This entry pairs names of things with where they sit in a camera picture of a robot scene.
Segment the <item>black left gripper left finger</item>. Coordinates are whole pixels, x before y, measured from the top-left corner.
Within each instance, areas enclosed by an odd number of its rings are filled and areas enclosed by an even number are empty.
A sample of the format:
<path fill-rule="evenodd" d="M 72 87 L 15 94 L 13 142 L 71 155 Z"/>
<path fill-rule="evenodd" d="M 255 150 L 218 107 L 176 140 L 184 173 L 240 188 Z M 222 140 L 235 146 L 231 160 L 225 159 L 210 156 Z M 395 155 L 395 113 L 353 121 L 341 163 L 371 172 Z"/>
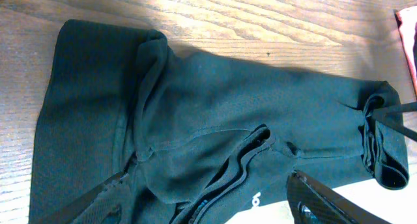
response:
<path fill-rule="evenodd" d="M 127 224 L 134 205 L 130 182 L 128 173 L 117 173 L 39 223 Z"/>

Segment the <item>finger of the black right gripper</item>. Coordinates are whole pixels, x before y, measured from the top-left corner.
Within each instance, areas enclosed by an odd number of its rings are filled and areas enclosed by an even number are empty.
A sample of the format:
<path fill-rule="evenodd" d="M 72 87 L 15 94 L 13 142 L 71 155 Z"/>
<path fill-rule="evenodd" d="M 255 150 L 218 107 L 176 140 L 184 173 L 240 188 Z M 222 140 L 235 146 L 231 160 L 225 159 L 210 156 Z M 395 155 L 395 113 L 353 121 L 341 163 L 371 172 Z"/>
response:
<path fill-rule="evenodd" d="M 392 105 L 388 107 L 379 108 L 373 111 L 374 115 L 387 115 L 392 113 L 409 113 L 415 112 L 417 109 L 417 102 L 408 104 Z"/>
<path fill-rule="evenodd" d="M 409 139 L 412 139 L 413 141 L 417 140 L 417 133 L 414 130 L 411 130 L 410 128 L 405 127 L 402 124 L 395 123 L 392 119 L 386 118 L 384 115 L 376 115 L 374 116 L 374 119 L 381 124 L 395 130 L 396 132 L 404 135 L 405 137 L 408 137 Z"/>

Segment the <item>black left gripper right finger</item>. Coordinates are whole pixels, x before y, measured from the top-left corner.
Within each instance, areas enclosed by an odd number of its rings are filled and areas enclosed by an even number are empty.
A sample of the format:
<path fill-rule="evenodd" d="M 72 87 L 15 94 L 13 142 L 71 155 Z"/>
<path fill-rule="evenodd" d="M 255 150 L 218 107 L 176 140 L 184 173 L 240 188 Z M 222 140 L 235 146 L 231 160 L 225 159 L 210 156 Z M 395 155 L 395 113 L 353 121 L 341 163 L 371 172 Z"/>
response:
<path fill-rule="evenodd" d="M 287 200 L 295 224 L 390 224 L 299 170 L 287 179 Z"/>

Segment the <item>black t-shirt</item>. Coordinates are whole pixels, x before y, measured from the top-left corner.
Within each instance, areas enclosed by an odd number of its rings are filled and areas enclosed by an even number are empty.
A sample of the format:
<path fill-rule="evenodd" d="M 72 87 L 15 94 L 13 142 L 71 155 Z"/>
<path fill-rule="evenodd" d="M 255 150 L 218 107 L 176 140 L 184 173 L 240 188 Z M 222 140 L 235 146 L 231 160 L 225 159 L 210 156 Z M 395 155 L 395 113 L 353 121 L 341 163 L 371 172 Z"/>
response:
<path fill-rule="evenodd" d="M 29 222 L 117 173 L 131 176 L 129 223 L 225 223 L 285 200 L 294 170 L 402 189 L 404 137 L 372 117 L 398 104 L 385 81 L 180 58 L 161 32 L 68 20 L 36 125 Z"/>

